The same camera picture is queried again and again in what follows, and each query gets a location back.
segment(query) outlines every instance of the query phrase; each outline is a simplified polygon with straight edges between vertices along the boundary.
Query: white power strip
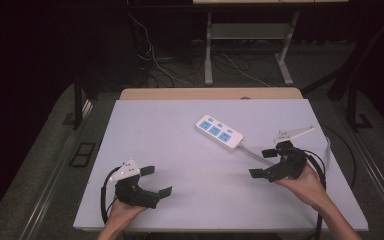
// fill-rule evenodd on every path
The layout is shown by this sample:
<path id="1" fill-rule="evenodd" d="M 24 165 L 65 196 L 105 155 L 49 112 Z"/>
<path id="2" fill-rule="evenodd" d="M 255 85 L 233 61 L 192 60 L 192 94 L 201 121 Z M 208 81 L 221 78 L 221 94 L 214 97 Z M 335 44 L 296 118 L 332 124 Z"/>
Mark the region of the white power strip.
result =
<path id="1" fill-rule="evenodd" d="M 195 128 L 198 132 L 229 152 L 233 152 L 244 138 L 242 134 L 210 115 L 203 116 L 195 124 Z"/>

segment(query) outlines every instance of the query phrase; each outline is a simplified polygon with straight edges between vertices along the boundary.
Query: hand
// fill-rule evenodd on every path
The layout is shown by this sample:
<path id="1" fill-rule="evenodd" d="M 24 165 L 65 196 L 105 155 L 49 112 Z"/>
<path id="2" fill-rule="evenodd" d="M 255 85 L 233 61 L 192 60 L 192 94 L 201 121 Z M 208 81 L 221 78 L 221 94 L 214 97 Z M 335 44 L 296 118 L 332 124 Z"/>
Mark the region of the hand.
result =
<path id="1" fill-rule="evenodd" d="M 116 239 L 124 229 L 126 229 L 133 219 L 139 215 L 139 213 L 145 211 L 147 208 L 130 206 L 120 202 L 118 199 L 114 200 L 111 208 L 110 216 L 99 234 L 99 240 Z"/>
<path id="2" fill-rule="evenodd" d="M 310 205 L 316 211 L 320 210 L 320 206 L 331 201 L 320 183 L 316 172 L 308 163 L 304 167 L 304 170 L 299 178 L 283 178 L 276 181 L 276 183 L 288 188 L 302 202 Z"/>
<path id="3" fill-rule="evenodd" d="M 361 240 L 327 195 L 319 177 L 308 163 L 299 178 L 284 178 L 276 183 L 291 190 L 301 201 L 319 212 L 332 233 L 333 239 Z"/>

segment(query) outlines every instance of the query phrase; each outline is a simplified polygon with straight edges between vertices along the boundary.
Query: wire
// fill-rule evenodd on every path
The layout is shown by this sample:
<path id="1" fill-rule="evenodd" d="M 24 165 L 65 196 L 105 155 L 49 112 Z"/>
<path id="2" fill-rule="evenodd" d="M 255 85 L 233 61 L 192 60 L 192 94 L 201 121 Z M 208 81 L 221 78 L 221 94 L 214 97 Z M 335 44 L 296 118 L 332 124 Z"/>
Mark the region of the wire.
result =
<path id="1" fill-rule="evenodd" d="M 344 144 L 345 146 L 347 147 L 349 153 L 351 154 L 351 159 L 352 159 L 352 162 L 353 162 L 353 175 L 352 175 L 352 180 L 351 180 L 351 183 L 350 183 L 350 188 L 354 188 L 354 185 L 355 185 L 355 180 L 357 178 L 357 161 L 355 159 L 355 156 L 354 156 L 354 152 L 352 151 L 350 145 L 347 143 L 347 141 L 345 141 L 345 139 L 339 135 L 337 132 L 335 132 L 333 129 L 329 128 L 328 126 L 326 125 L 323 125 L 323 124 L 320 124 L 321 127 L 329 130 L 331 133 L 333 133 L 334 135 L 336 135 Z"/>
<path id="2" fill-rule="evenodd" d="M 219 64 L 221 64 L 221 65 L 224 65 L 224 66 L 227 66 L 225 63 L 223 63 L 223 62 L 221 62 L 221 61 L 219 61 L 217 58 L 215 58 L 215 57 L 211 57 L 211 63 L 220 71 L 220 72 L 222 72 L 222 73 L 225 73 L 225 74 L 228 74 L 228 75 L 232 75 L 232 76 L 238 76 L 238 75 L 240 75 L 241 73 L 239 73 L 238 71 L 235 71 L 235 72 L 228 72 L 228 71 L 226 71 L 226 70 L 224 70 L 224 69 L 222 69 L 220 66 L 219 66 Z"/>
<path id="3" fill-rule="evenodd" d="M 311 151 L 308 151 L 308 150 L 303 150 L 304 152 L 306 152 L 306 153 L 310 153 L 311 155 L 313 155 L 313 156 L 316 156 L 316 158 L 319 160 L 319 162 L 322 164 L 322 166 L 323 166 L 323 174 L 326 174 L 326 166 L 325 166 L 325 164 L 324 164 L 324 162 L 322 161 L 322 159 L 317 155 L 317 154 L 315 154 L 315 153 L 313 153 L 313 152 L 311 152 Z"/>
<path id="4" fill-rule="evenodd" d="M 105 204 L 106 204 L 106 194 L 107 194 L 107 183 L 108 183 L 108 180 L 110 179 L 110 177 L 113 175 L 113 173 L 115 173 L 118 169 L 120 169 L 120 167 L 116 167 L 114 168 L 113 170 L 111 170 L 111 172 L 107 175 L 107 177 L 105 178 L 105 181 L 104 181 L 104 185 L 102 185 L 101 187 L 101 216 L 102 216 L 102 220 L 104 221 L 104 223 L 107 223 L 107 220 L 108 220 L 108 210 L 107 208 L 105 207 Z"/>
<path id="5" fill-rule="evenodd" d="M 171 78 L 169 77 L 169 80 L 170 80 L 170 82 L 171 82 L 171 86 L 169 86 L 169 85 L 166 84 L 162 79 L 159 78 L 160 76 L 153 76 L 153 75 L 150 75 L 150 74 L 149 74 L 149 77 L 152 78 L 152 79 L 154 79 L 154 80 L 157 82 L 157 85 L 158 85 L 158 82 L 159 82 L 159 83 L 161 83 L 164 87 L 167 87 L 167 88 L 174 88 L 174 81 L 173 81 L 173 79 L 171 79 Z"/>
<path id="6" fill-rule="evenodd" d="M 111 204 L 108 206 L 107 208 L 107 214 L 108 214 L 108 211 L 110 210 L 111 206 L 114 204 L 115 200 L 117 200 L 118 198 L 114 198 L 114 200 L 111 202 Z"/>
<path id="7" fill-rule="evenodd" d="M 230 69 L 235 70 L 234 73 L 229 73 L 229 72 L 222 71 L 222 72 L 225 72 L 225 73 L 227 73 L 227 74 L 230 74 L 230 75 L 239 75 L 240 73 L 238 73 L 238 68 L 239 68 L 239 70 L 241 70 L 241 71 L 248 71 L 249 69 L 251 69 L 251 64 L 250 64 L 249 61 L 248 61 L 247 59 L 245 59 L 245 58 L 237 58 L 237 59 L 241 59 L 242 61 L 244 61 L 244 62 L 247 64 L 247 67 L 246 67 L 246 68 L 241 68 L 241 67 L 238 66 L 238 64 L 236 64 L 236 67 L 235 67 L 235 65 L 232 66 L 231 63 L 224 63 L 224 62 L 222 62 L 222 61 L 219 61 L 217 58 L 214 58 L 214 56 L 216 56 L 216 55 L 213 55 L 213 58 L 212 58 L 212 60 L 213 60 L 214 62 L 217 62 L 217 63 L 219 63 L 219 64 L 221 64 L 221 65 L 223 65 L 223 66 L 225 66 L 225 67 L 227 67 L 227 68 L 230 68 Z"/>
<path id="8" fill-rule="evenodd" d="M 157 85 L 157 88 L 159 88 L 160 86 L 158 84 L 158 80 L 154 76 L 152 76 L 152 75 L 148 75 L 148 76 L 149 76 L 149 78 L 154 79 L 155 84 Z"/>
<path id="9" fill-rule="evenodd" d="M 139 21 L 137 21 L 130 13 L 127 14 L 136 24 L 138 24 L 139 26 L 141 26 L 144 30 L 145 30 L 145 36 L 146 36 L 146 39 L 149 43 L 149 50 L 147 52 L 147 54 L 151 53 L 151 59 L 153 60 L 155 66 L 157 66 L 161 71 L 163 71 L 167 76 L 169 76 L 172 80 L 176 80 L 180 83 L 183 83 L 183 84 L 186 84 L 186 85 L 189 85 L 190 87 L 195 87 L 195 84 L 191 81 L 191 82 L 188 82 L 188 81 L 182 81 L 180 80 L 179 78 L 177 77 L 174 77 L 172 76 L 171 74 L 169 74 L 166 70 L 164 70 L 164 68 L 162 68 L 160 66 L 160 64 L 158 63 L 157 59 L 155 58 L 155 49 L 154 49 L 154 46 L 152 45 L 150 39 L 149 39 L 149 35 L 148 35 L 148 29 L 142 25 Z"/>
<path id="10" fill-rule="evenodd" d="M 203 65 L 204 65 L 204 59 L 202 59 L 202 61 L 200 61 L 200 64 L 199 64 L 199 66 L 198 66 L 198 68 L 196 70 L 194 70 L 194 71 L 192 71 L 190 73 L 182 73 L 182 74 L 177 73 L 177 72 L 175 72 L 172 69 L 169 69 L 167 67 L 164 67 L 164 66 L 161 66 L 161 67 L 166 69 L 167 71 L 170 71 L 171 73 L 173 73 L 174 75 L 176 75 L 178 77 L 187 77 L 187 76 L 193 76 L 193 75 L 197 74 L 201 70 Z"/>
<path id="11" fill-rule="evenodd" d="M 315 168 L 316 172 L 317 172 L 317 175 L 319 175 L 319 179 L 320 179 L 320 183 L 322 184 L 324 190 L 326 191 L 326 175 L 325 173 L 322 171 L 322 169 L 320 168 L 320 165 L 316 162 L 316 160 L 313 158 L 313 156 L 311 155 L 307 155 L 307 160 L 310 161 L 311 165 L 313 165 L 313 167 Z M 315 236 L 315 239 L 316 240 L 319 240 L 320 239 L 320 236 L 321 236 L 321 229 L 322 229 L 322 221 L 323 221 L 323 218 L 322 216 L 320 215 L 320 213 L 317 214 L 317 224 L 316 224 L 316 232 L 315 234 L 312 234 L 308 239 L 312 238 L 313 236 Z"/>
<path id="12" fill-rule="evenodd" d="M 327 147 L 326 147 L 326 170 L 329 169 L 329 166 L 330 166 L 330 139 L 328 137 L 326 137 L 326 141 L 327 141 Z"/>
<path id="13" fill-rule="evenodd" d="M 253 151 L 249 150 L 248 148 L 245 147 L 245 143 L 244 142 L 241 142 L 239 145 L 238 145 L 239 148 L 242 148 L 243 150 L 245 150 L 247 153 L 249 153 L 250 155 L 252 155 L 253 157 L 255 157 L 256 159 L 260 160 L 261 162 L 264 162 L 265 164 L 269 165 L 269 166 L 272 166 L 274 165 L 274 163 L 270 162 L 269 160 L 265 159 L 264 157 L 254 153 Z"/>
<path id="14" fill-rule="evenodd" d="M 245 77 L 248 77 L 248 78 L 250 78 L 250 79 L 252 79 L 252 80 L 255 80 L 255 81 L 257 81 L 257 82 L 260 82 L 260 83 L 262 83 L 262 84 L 264 84 L 264 85 L 266 85 L 267 87 L 270 87 L 271 88 L 271 86 L 270 85 L 268 85 L 267 83 L 265 83 L 265 82 L 263 82 L 263 81 L 261 81 L 261 80 L 258 80 L 258 79 L 256 79 L 256 78 L 254 78 L 254 77 L 251 77 L 251 76 L 249 76 L 248 74 L 246 74 L 246 73 L 244 73 L 228 56 L 226 56 L 226 55 L 224 55 L 224 54 L 220 54 L 221 56 L 223 56 L 223 57 L 225 57 L 227 60 L 229 60 L 231 63 L 232 63 L 232 65 L 233 66 L 235 66 L 235 68 L 238 70 L 238 72 L 240 72 L 240 73 L 242 73 L 242 75 L 244 75 Z"/>

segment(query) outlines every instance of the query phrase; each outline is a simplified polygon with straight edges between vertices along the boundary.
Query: dark background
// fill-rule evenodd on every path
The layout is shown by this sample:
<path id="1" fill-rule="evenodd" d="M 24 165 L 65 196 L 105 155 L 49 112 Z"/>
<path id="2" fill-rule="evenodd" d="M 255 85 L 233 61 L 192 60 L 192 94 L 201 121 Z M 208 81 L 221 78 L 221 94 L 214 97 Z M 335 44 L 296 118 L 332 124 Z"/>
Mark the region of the dark background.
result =
<path id="1" fill-rule="evenodd" d="M 272 20 L 282 13 L 279 10 Z M 185 58 L 190 40 L 205 36 L 205 12 L 134 14 L 148 23 L 157 49 Z M 261 18 L 255 11 L 246 16 L 249 19 L 237 21 Z M 232 15 L 223 13 L 218 18 L 231 21 Z M 384 1 L 351 0 L 340 9 L 301 11 L 294 40 L 296 44 L 358 44 L 370 39 L 383 24 Z M 100 91 L 141 84 L 143 73 L 138 67 L 142 63 L 132 60 L 136 50 L 143 47 L 141 37 L 119 11 L 67 11 L 58 8 L 54 1 L 0 1 L 0 199 L 55 102 L 73 84 L 76 74 L 89 98 L 96 98 Z M 118 80 L 126 75 L 131 78 Z M 384 34 L 364 61 L 357 79 L 362 91 L 384 115 Z"/>

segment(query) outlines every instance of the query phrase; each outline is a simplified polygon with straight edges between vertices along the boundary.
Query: white tabletop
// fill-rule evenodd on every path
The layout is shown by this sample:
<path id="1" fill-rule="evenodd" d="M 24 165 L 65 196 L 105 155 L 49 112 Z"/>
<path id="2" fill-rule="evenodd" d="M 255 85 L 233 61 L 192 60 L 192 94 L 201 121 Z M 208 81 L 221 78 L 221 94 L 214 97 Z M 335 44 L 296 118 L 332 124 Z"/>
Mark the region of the white tabletop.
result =
<path id="1" fill-rule="evenodd" d="M 139 186 L 157 192 L 173 186 L 172 195 L 156 209 L 140 214 L 130 231 L 295 231 L 316 226 L 317 213 L 291 192 L 265 179 L 252 179 L 248 169 L 267 166 L 241 149 L 230 153 L 195 130 L 205 114 L 244 135 L 245 145 L 259 153 L 273 148 L 279 130 L 313 126 L 292 140 L 324 161 L 330 156 L 327 191 L 356 230 L 367 221 L 331 153 L 307 100 L 120 100 L 115 104 L 95 161 L 75 228 L 103 227 L 99 201 L 107 174 L 133 158 L 155 173 Z M 107 187 L 107 205 L 114 183 Z"/>

